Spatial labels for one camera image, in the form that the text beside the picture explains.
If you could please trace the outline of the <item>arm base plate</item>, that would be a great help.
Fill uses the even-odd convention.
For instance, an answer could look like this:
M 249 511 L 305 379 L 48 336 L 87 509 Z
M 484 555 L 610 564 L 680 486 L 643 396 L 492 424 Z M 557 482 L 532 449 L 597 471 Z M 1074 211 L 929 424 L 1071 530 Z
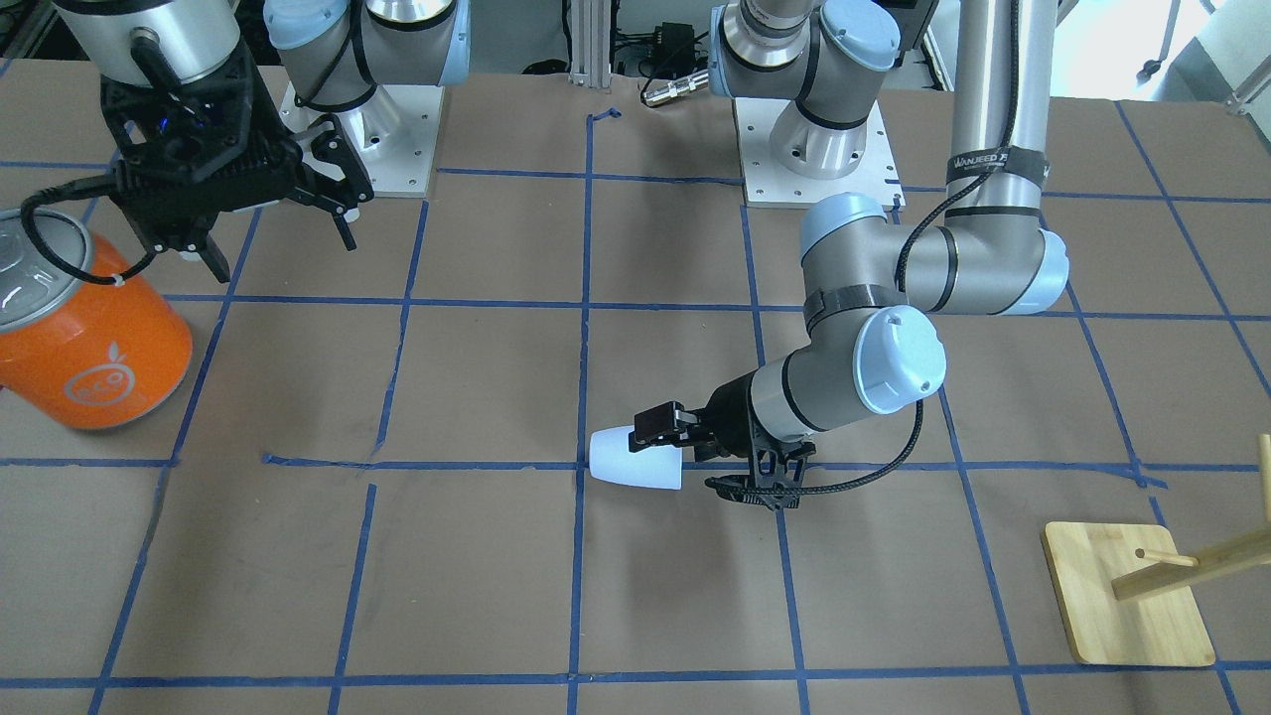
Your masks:
M 377 198 L 427 198 L 445 98 L 440 86 L 383 85 L 338 116 Z
M 843 192 L 907 206 L 878 103 L 848 130 L 813 124 L 782 99 L 736 98 L 733 114 L 750 208 L 806 210 Z

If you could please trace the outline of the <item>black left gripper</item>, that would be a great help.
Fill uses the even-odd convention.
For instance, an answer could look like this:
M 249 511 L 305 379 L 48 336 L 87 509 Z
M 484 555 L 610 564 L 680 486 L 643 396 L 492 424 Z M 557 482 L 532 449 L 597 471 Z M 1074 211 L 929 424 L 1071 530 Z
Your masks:
M 697 462 L 722 457 L 749 458 L 747 472 L 709 478 L 707 486 L 723 500 L 766 505 L 771 511 L 798 507 L 799 497 L 787 493 L 802 488 L 813 443 L 805 434 L 785 438 L 769 433 L 755 417 L 750 385 L 750 378 L 723 384 L 710 395 L 707 406 L 695 411 L 681 403 L 669 401 L 636 413 L 632 448 L 693 444 Z

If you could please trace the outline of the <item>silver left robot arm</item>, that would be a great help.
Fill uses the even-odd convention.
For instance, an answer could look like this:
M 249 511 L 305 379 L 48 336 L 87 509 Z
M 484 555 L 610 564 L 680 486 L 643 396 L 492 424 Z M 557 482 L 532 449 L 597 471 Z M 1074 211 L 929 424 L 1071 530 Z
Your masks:
M 683 448 L 698 461 L 740 457 L 712 478 L 726 500 L 794 507 L 812 436 L 921 403 L 946 380 L 930 316 L 1035 314 L 1057 301 L 1066 248 L 1045 230 L 1054 1 L 965 1 L 947 198 L 914 227 L 877 199 L 840 192 L 799 224 L 807 345 L 710 395 L 698 410 L 663 403 L 632 425 L 594 433 L 588 467 L 602 481 L 681 486 Z M 710 28 L 710 90 L 788 99 L 777 144 L 810 154 L 841 136 L 857 149 L 899 55 L 900 33 L 872 1 L 731 1 Z

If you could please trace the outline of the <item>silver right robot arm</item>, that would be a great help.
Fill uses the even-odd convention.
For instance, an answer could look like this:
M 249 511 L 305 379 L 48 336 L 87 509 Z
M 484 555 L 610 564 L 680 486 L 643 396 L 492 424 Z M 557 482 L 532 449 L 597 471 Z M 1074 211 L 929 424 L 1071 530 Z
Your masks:
M 58 1 L 100 72 L 100 116 L 119 157 L 107 175 L 44 190 L 23 221 L 105 196 L 142 246 L 198 258 L 219 282 L 222 215 L 291 201 L 330 216 L 341 241 L 361 204 L 425 196 L 445 88 L 472 69 L 466 1 L 266 1 L 289 72 L 276 107 L 228 1 Z

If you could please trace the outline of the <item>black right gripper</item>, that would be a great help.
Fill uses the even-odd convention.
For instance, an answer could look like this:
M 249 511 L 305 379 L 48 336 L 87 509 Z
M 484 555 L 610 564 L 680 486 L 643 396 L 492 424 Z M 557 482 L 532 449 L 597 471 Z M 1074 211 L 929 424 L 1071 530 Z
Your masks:
M 133 44 L 144 85 L 100 79 L 100 113 L 119 144 L 111 199 L 142 248 L 198 258 L 228 284 L 230 268 L 211 236 L 221 213 L 291 199 L 332 216 L 346 250 L 355 250 L 347 217 L 375 199 L 372 182 L 341 119 L 318 117 L 290 135 L 250 50 L 236 44 L 203 77 L 182 84 L 156 44 Z M 343 177 L 302 163 L 306 149 Z

